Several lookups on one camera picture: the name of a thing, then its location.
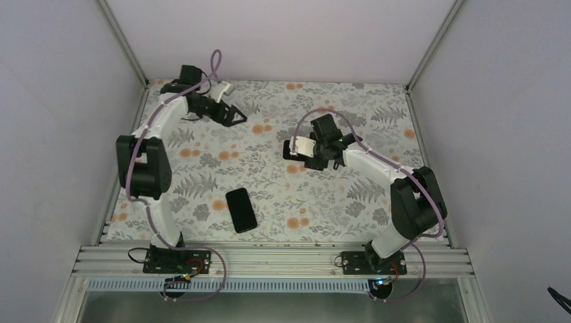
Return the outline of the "black phone on mat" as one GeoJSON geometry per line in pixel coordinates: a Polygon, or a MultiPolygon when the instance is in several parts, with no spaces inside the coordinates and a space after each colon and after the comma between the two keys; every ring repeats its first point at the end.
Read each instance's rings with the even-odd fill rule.
{"type": "Polygon", "coordinates": [[[226,202],[236,233],[242,234],[257,228],[257,218],[247,189],[238,188],[227,192],[226,202]]]}

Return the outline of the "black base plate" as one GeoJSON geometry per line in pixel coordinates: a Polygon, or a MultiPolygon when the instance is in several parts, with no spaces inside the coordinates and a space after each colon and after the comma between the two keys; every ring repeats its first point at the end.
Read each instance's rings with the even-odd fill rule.
{"type": "Polygon", "coordinates": [[[145,274],[208,274],[211,252],[207,250],[176,251],[150,246],[143,263],[145,274]]]}
{"type": "Polygon", "coordinates": [[[407,265],[402,251],[388,258],[362,251],[344,251],[340,254],[344,275],[406,275],[407,265]]]}

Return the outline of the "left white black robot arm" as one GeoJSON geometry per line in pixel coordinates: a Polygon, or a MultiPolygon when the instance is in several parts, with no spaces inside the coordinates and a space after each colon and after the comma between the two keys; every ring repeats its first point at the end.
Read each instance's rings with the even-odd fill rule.
{"type": "Polygon", "coordinates": [[[131,202],[145,207],[153,232],[151,245],[164,248],[160,262],[172,273],[187,265],[181,231],[176,227],[167,192],[172,184],[172,168],[165,141],[188,114],[207,117],[225,127],[243,123],[247,117],[222,97],[231,88],[227,81],[214,82],[214,74],[184,65],[174,81],[160,90],[158,107],[146,123],[130,135],[116,140],[119,181],[131,202]]]}

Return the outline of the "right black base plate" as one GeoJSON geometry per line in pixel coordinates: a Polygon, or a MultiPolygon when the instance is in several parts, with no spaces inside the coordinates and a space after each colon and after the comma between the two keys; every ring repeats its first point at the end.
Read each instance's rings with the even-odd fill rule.
{"type": "Polygon", "coordinates": [[[344,275],[406,275],[407,265],[402,251],[388,258],[362,251],[344,251],[340,254],[344,275]]]}

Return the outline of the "black object at edge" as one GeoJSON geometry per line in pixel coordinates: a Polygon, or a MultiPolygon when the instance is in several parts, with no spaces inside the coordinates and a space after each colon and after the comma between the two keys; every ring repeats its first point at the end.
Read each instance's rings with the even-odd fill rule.
{"type": "Polygon", "coordinates": [[[551,296],[551,298],[568,314],[571,314],[570,304],[571,301],[566,296],[562,295],[561,293],[557,292],[554,288],[548,287],[547,292],[551,296]]]}

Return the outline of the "floral patterned table mat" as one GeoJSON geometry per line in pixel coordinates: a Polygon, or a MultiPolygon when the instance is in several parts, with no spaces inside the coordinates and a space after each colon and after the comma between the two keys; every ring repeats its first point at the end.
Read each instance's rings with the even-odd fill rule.
{"type": "Polygon", "coordinates": [[[423,164],[402,85],[234,81],[224,98],[248,120],[224,127],[189,116],[165,141],[168,201],[186,242],[367,242],[391,222],[390,190],[357,171],[309,170],[282,157],[283,142],[337,111],[343,133],[403,164],[423,164]],[[257,228],[234,230],[226,193],[248,191],[257,228]]]}

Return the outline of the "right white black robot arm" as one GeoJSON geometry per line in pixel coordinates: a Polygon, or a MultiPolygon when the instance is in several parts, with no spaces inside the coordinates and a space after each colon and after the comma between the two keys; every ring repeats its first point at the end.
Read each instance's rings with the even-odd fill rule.
{"type": "Polygon", "coordinates": [[[354,129],[344,135],[335,124],[335,114],[326,109],[324,115],[312,120],[309,137],[294,134],[290,152],[302,156],[306,168],[324,170],[332,162],[390,190],[391,222],[365,245],[364,251],[366,268],[381,274],[396,253],[418,238],[428,237],[429,229],[438,229],[435,238],[442,234],[446,205],[429,167],[411,168],[389,159],[367,146],[354,129]]]}

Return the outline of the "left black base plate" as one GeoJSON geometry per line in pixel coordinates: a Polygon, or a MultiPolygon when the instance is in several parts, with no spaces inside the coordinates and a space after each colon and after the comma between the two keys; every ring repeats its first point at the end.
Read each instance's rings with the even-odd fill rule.
{"type": "Polygon", "coordinates": [[[211,252],[207,250],[176,251],[150,246],[143,263],[145,274],[208,274],[211,252]]]}

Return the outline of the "aluminium rail frame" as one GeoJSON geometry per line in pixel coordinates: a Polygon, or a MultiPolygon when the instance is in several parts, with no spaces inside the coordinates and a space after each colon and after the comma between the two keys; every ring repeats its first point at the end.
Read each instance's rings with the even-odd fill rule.
{"type": "Polygon", "coordinates": [[[57,322],[488,322],[468,252],[418,242],[387,300],[347,275],[359,242],[210,242],[203,272],[145,273],[144,241],[83,246],[57,322]]]}

